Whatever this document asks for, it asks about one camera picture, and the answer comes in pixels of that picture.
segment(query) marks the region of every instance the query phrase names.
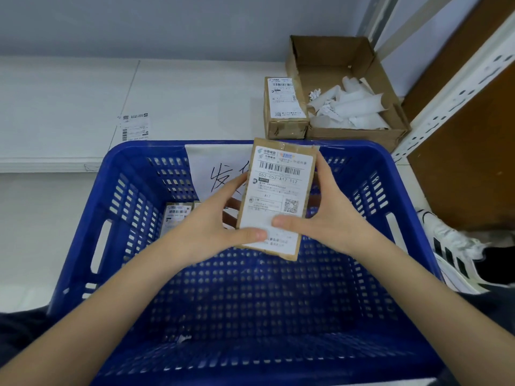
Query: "qr code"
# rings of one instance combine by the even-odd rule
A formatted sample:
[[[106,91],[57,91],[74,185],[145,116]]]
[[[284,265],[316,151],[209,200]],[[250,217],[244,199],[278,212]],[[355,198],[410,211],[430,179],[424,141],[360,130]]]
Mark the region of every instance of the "qr code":
[[[297,213],[297,208],[299,207],[299,201],[298,200],[291,200],[287,199],[286,203],[284,204],[284,212],[285,213]]]

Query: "forearm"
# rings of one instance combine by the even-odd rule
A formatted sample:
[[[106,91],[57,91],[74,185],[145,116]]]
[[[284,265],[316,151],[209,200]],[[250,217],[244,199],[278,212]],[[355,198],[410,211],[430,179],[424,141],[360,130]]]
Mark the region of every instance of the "forearm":
[[[361,264],[388,290],[462,385],[515,384],[515,337],[377,231]]]
[[[146,248],[5,365],[0,384],[89,384],[152,298],[181,269],[179,264],[171,268],[174,255],[165,246],[158,241]]]

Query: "hand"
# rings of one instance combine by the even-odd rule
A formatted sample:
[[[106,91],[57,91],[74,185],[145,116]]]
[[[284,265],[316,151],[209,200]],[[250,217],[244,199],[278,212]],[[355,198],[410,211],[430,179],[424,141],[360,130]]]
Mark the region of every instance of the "hand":
[[[376,230],[340,191],[320,152],[316,166],[321,198],[310,197],[309,205],[320,204],[317,214],[307,219],[278,215],[272,220],[272,226],[309,236],[335,251],[356,258]]]
[[[222,221],[235,226],[236,219],[223,211],[223,208],[240,208],[241,202],[232,198],[232,195],[247,180],[247,176],[244,173],[225,184],[163,237],[170,246],[181,250],[182,268],[208,259],[230,246],[267,239],[268,234],[262,229],[246,227],[228,230],[222,226]]]

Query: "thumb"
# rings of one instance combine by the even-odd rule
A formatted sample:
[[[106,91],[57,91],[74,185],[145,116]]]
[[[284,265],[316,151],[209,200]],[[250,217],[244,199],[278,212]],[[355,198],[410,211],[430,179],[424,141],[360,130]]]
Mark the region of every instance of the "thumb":
[[[268,233],[263,229],[255,227],[244,227],[236,230],[226,230],[229,246],[251,244],[253,242],[265,241]]]
[[[290,215],[277,215],[272,220],[272,226],[311,237],[310,220],[306,218],[292,217]]]

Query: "basket handle hole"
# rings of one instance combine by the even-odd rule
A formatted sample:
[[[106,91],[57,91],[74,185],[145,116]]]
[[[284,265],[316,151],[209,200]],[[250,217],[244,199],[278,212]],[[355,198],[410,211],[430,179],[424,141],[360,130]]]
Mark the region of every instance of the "basket handle hole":
[[[399,227],[399,223],[397,222],[395,215],[393,213],[387,213],[385,217],[386,221],[388,222],[388,226],[390,226],[391,235],[395,245],[401,248],[404,252],[408,253],[406,243],[404,242],[404,237],[402,236],[401,228]]]
[[[95,248],[95,253],[93,254],[93,259],[91,260],[91,272],[94,274],[98,273],[100,269],[100,263],[102,262],[102,256],[104,255],[104,250],[107,244],[107,238],[109,236],[109,232],[111,231],[111,220],[106,220],[102,225],[102,230],[100,231],[100,235],[98,237],[97,245]]]

